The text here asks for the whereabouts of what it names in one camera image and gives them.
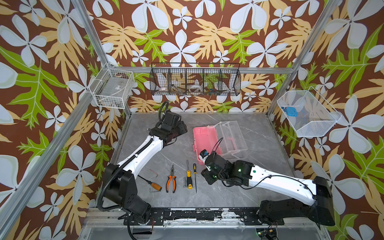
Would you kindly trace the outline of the pink plastic tool box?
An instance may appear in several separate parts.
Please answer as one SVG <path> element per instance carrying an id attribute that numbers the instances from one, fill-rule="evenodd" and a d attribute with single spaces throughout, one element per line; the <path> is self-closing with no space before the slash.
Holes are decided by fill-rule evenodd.
<path id="1" fill-rule="evenodd" d="M 228 161 L 244 160 L 248 157 L 248 147 L 237 121 L 219 122 L 213 126 L 196 127 L 193 129 L 193 150 L 200 160 L 200 152 L 206 150 L 208 153 L 216 151 L 221 157 Z"/>

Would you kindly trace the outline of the thin black yellow screwdriver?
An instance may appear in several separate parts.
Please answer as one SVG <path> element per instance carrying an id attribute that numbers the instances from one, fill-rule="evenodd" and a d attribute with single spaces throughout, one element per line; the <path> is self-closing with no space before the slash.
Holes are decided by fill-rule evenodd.
<path id="1" fill-rule="evenodd" d="M 197 193 L 197 179 L 196 179 L 196 175 L 197 175 L 197 165 L 194 163 L 193 164 L 193 169 L 194 169 L 194 179 L 195 179 L 195 191 Z"/>

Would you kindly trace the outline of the yellow black nut driver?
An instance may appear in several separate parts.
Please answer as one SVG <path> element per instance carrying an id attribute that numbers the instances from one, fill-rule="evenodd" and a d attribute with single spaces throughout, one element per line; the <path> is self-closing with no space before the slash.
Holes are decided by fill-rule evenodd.
<path id="1" fill-rule="evenodd" d="M 193 182 L 192 182 L 192 173 L 189 168 L 189 161 L 186 160 L 187 163 L 187 187 L 189 190 L 193 189 Z"/>

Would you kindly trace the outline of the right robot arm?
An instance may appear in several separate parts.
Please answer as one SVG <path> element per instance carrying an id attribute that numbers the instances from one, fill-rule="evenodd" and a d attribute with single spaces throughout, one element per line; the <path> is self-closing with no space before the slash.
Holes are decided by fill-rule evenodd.
<path id="1" fill-rule="evenodd" d="M 257 216 L 262 223 L 306 217 L 318 225 L 335 225 L 332 191 L 325 178 L 298 179 L 246 161 L 231 163 L 216 152 L 209 154 L 206 150 L 199 154 L 198 159 L 206 166 L 201 174 L 209 185 L 221 181 L 225 187 L 263 188 L 287 196 L 286 200 L 261 202 Z"/>

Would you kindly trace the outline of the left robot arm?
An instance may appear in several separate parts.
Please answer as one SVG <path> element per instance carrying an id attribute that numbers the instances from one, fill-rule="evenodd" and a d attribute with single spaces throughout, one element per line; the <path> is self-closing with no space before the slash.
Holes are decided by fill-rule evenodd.
<path id="1" fill-rule="evenodd" d="M 187 132 L 182 116 L 166 111 L 132 154 L 118 164 L 106 167 L 97 202 L 98 209 L 102 212 L 122 209 L 135 217 L 137 222 L 147 223 L 151 216 L 151 205 L 138 196 L 136 178 L 156 153 Z"/>

